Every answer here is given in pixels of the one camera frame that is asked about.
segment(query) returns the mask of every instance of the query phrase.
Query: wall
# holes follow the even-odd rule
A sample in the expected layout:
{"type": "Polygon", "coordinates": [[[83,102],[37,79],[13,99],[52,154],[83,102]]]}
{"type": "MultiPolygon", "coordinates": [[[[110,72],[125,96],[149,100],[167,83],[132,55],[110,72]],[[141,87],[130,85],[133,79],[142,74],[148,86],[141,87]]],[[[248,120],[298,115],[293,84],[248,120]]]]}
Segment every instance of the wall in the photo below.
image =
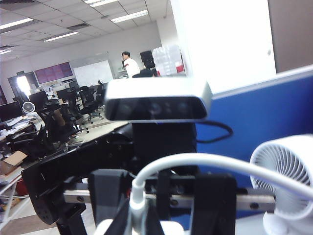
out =
{"type": "Polygon", "coordinates": [[[114,73],[122,67],[121,53],[128,50],[139,67],[143,67],[140,52],[161,46],[156,23],[106,35],[81,43],[56,48],[29,57],[1,63],[1,86],[8,102],[14,97],[7,78],[15,76],[18,71],[30,72],[63,62],[109,52],[109,60],[114,73]]]}
{"type": "Polygon", "coordinates": [[[313,64],[313,1],[268,2],[277,72],[313,64]]]}
{"type": "Polygon", "coordinates": [[[162,46],[177,44],[179,45],[174,16],[157,19],[157,28],[160,34],[162,46]]]}
{"type": "Polygon", "coordinates": [[[188,76],[213,93],[276,75],[267,0],[171,0],[188,76]]]}

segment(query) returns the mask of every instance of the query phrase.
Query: small white fan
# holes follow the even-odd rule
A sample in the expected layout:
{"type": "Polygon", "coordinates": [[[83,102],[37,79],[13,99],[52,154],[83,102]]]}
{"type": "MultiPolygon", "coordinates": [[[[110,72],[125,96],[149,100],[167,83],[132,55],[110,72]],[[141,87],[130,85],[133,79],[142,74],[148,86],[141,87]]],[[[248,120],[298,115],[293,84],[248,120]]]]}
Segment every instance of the small white fan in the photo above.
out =
{"type": "MultiPolygon", "coordinates": [[[[258,146],[251,164],[279,172],[313,187],[313,135],[298,135],[268,141],[258,146]]],[[[313,202],[287,190],[251,177],[254,188],[274,192],[274,214],[265,213],[264,229],[268,235],[312,235],[313,202]]]]}
{"type": "Polygon", "coordinates": [[[25,102],[22,108],[26,114],[30,114],[35,111],[35,105],[32,102],[25,102]]]}

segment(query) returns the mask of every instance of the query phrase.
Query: purple screen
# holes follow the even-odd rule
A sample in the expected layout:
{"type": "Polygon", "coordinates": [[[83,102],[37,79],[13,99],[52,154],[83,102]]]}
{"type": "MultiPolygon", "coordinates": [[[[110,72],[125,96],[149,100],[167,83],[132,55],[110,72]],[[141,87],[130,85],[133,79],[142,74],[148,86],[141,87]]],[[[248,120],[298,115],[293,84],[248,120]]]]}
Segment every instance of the purple screen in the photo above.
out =
{"type": "Polygon", "coordinates": [[[39,83],[50,82],[73,75],[69,62],[36,70],[35,73],[39,83]]]}

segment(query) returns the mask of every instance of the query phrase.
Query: white wall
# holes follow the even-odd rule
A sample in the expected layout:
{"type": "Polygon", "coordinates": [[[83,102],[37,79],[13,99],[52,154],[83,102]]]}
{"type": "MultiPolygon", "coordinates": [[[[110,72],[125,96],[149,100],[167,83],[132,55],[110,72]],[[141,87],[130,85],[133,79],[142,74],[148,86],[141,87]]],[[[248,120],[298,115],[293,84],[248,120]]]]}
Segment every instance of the white wall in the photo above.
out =
{"type": "Polygon", "coordinates": [[[160,34],[162,46],[179,45],[174,16],[169,15],[166,18],[157,19],[157,28],[160,34]]]}
{"type": "Polygon", "coordinates": [[[276,75],[268,1],[171,0],[186,74],[213,93],[276,75]]]}
{"type": "Polygon", "coordinates": [[[18,71],[35,71],[63,62],[90,57],[99,53],[109,52],[109,60],[117,73],[122,67],[122,52],[127,50],[131,57],[143,67],[140,52],[161,46],[157,24],[150,23],[144,26],[106,35],[81,43],[56,48],[29,57],[14,59],[1,63],[1,87],[8,102],[14,97],[7,78],[15,76],[18,71]]]}

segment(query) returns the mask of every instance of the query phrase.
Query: cubicle divider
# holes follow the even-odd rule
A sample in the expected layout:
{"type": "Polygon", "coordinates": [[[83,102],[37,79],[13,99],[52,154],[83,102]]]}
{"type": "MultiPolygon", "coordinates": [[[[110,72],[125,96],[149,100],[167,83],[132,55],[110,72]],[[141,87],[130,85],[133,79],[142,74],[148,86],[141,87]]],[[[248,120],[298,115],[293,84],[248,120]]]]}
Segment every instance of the cubicle divider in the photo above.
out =
{"type": "MultiPolygon", "coordinates": [[[[198,152],[214,153],[249,162],[253,150],[261,143],[297,134],[313,133],[313,75],[288,80],[240,94],[213,99],[210,120],[229,125],[234,135],[228,139],[198,144],[198,152]]],[[[213,139],[224,135],[218,127],[197,124],[198,139],[213,139]]],[[[202,172],[231,173],[239,187],[251,187],[248,176],[201,166],[202,172]]],[[[239,211],[237,217],[251,215],[239,211]]],[[[176,219],[189,227],[189,216],[176,219]]]]}

